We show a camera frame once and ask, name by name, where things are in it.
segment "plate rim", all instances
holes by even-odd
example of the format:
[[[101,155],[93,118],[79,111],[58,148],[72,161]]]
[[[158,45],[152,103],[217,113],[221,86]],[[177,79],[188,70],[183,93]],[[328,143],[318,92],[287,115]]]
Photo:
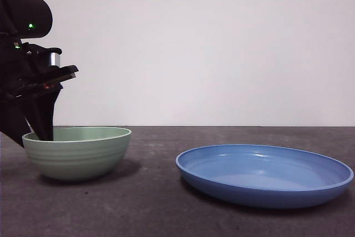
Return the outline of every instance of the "plate rim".
[[[294,190],[294,189],[272,189],[272,188],[262,188],[262,187],[254,187],[254,186],[238,186],[238,185],[234,185],[234,184],[223,183],[223,182],[220,182],[218,180],[210,179],[210,178],[205,177],[203,175],[196,175],[193,172],[187,170],[185,167],[183,167],[179,163],[179,159],[184,154],[187,154],[187,153],[189,153],[189,152],[191,152],[193,150],[204,149],[204,148],[208,148],[208,147],[225,147],[225,146],[229,146],[229,145],[236,145],[236,146],[248,145],[248,146],[255,146],[255,147],[273,147],[273,148],[280,148],[280,149],[286,149],[286,150],[295,150],[295,151],[298,151],[298,152],[313,154],[313,155],[316,155],[316,156],[319,156],[319,157],[328,158],[328,159],[333,160],[333,161],[337,162],[338,164],[344,166],[349,171],[349,177],[346,180],[344,180],[344,181],[342,181],[340,183],[335,183],[333,185],[315,187],[315,188],[310,188],[310,189],[299,189],[299,190]],[[347,164],[345,164],[345,163],[343,163],[343,162],[341,162],[341,161],[339,161],[337,159],[328,157],[328,156],[323,155],[323,154],[318,154],[318,153],[315,153],[315,152],[310,152],[310,151],[306,151],[306,150],[302,150],[302,149],[295,149],[295,148],[289,148],[289,147],[279,147],[279,146],[276,146],[276,145],[264,145],[264,144],[216,144],[216,145],[206,145],[206,146],[203,146],[203,147],[191,148],[191,149],[188,149],[188,150],[180,153],[175,158],[175,163],[176,163],[176,165],[177,165],[177,167],[179,169],[187,172],[188,174],[190,174],[190,175],[192,175],[194,177],[198,177],[198,178],[203,179],[203,180],[211,181],[213,183],[218,183],[218,184],[222,184],[222,185],[228,185],[228,186],[231,186],[231,187],[234,187],[234,188],[252,189],[252,190],[260,190],[260,191],[307,192],[307,191],[328,190],[328,189],[334,189],[334,188],[346,185],[346,184],[350,183],[352,181],[352,179],[354,178],[353,170]]]

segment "gray table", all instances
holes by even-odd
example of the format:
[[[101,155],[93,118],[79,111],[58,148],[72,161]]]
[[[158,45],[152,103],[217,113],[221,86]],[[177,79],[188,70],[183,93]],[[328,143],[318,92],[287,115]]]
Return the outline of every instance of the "gray table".
[[[181,178],[175,157],[193,147],[269,144],[328,155],[355,169],[355,128],[127,127],[124,161],[79,184],[51,180],[2,135],[1,236],[355,236],[355,183],[313,208],[268,210],[206,196]]]

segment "white wall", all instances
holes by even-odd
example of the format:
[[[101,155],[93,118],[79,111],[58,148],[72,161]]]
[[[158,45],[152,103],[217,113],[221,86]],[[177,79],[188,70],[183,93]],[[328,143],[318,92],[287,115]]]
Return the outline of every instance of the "white wall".
[[[354,0],[45,0],[57,125],[355,125]]]

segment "ceramic bowl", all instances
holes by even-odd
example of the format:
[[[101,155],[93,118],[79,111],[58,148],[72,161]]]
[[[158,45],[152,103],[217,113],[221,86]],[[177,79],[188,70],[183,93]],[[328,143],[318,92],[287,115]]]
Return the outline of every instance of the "ceramic bowl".
[[[45,176],[88,180],[111,171],[124,157],[131,130],[118,127],[54,128],[53,141],[22,136],[29,160]]]

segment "tabletop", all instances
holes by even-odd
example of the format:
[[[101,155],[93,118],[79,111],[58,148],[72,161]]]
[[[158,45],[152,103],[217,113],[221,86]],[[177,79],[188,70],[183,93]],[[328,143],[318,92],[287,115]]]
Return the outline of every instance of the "tabletop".
[[[175,165],[190,148],[266,144],[327,155],[355,169],[355,127],[125,127],[123,161],[109,174],[64,183],[39,174],[1,135],[3,237],[355,236],[355,183],[329,203],[272,210],[230,204],[187,184]]]

